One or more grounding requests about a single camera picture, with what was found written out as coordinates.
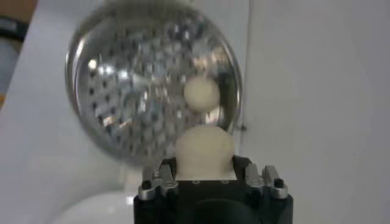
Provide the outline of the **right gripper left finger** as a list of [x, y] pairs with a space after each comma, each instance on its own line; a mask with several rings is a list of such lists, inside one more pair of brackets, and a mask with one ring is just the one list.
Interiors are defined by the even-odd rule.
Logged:
[[158, 193], [166, 197], [178, 194], [179, 182], [176, 181], [176, 158], [163, 159], [160, 166], [154, 169], [146, 166], [142, 170], [142, 182], [138, 187], [138, 198], [142, 201], [153, 200]]

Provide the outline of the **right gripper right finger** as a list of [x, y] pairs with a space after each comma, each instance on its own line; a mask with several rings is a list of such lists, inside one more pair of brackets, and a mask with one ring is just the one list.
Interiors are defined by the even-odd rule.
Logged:
[[262, 194], [268, 189], [270, 196], [278, 200], [288, 198], [288, 187], [274, 166], [265, 166], [259, 170], [249, 158], [235, 155], [233, 169], [236, 179], [244, 181], [251, 189], [258, 190]]

